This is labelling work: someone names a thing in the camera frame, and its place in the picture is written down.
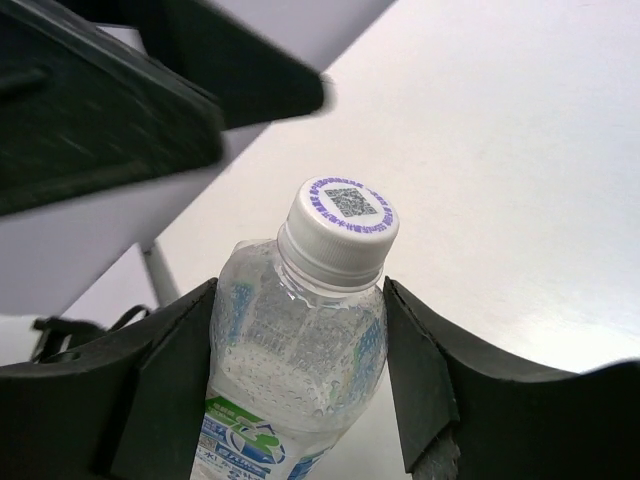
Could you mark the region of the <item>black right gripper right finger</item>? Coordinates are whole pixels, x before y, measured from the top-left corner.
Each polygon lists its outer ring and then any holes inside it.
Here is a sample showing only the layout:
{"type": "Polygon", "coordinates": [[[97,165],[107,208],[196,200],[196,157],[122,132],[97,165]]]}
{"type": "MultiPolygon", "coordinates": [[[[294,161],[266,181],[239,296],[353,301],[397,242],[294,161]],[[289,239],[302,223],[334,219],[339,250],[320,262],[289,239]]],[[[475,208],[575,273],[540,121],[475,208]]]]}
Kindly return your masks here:
{"type": "Polygon", "coordinates": [[[414,479],[635,479],[639,364],[541,365],[384,283],[388,368],[414,479]]]}

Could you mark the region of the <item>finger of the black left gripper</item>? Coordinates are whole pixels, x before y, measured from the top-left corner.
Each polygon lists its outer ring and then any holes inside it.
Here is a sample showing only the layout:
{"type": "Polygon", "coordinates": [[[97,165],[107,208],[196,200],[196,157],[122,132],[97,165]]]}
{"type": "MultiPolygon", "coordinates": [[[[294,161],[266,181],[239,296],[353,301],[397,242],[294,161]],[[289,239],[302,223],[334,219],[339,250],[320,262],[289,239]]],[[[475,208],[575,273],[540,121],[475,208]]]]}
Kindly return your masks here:
{"type": "Polygon", "coordinates": [[[1,5],[1,212],[208,167],[214,98],[53,1],[1,5]]]}
{"type": "Polygon", "coordinates": [[[227,129],[322,108],[321,74],[209,1],[136,1],[149,56],[212,94],[227,129]]]}

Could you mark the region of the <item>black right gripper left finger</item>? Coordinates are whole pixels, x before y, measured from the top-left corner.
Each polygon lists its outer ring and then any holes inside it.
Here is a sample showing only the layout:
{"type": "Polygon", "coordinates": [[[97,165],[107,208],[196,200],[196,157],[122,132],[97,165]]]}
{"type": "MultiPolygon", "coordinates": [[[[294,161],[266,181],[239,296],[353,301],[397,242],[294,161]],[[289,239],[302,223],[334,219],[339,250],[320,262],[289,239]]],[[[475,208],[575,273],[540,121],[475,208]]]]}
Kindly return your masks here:
{"type": "Polygon", "coordinates": [[[187,479],[216,282],[116,332],[1,369],[4,479],[187,479]]]}

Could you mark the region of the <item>green-label bottle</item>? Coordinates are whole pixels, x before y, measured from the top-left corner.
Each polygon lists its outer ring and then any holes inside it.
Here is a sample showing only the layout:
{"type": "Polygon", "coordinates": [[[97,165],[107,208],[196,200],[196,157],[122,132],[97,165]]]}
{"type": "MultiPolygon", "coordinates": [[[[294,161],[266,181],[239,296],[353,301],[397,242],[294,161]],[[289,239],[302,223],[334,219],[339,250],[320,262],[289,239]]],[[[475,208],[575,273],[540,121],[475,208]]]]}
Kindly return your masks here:
{"type": "Polygon", "coordinates": [[[387,357],[378,282],[398,231],[378,191],[320,176],[275,238],[235,246],[217,281],[193,478],[303,479],[362,415],[387,357]]]}

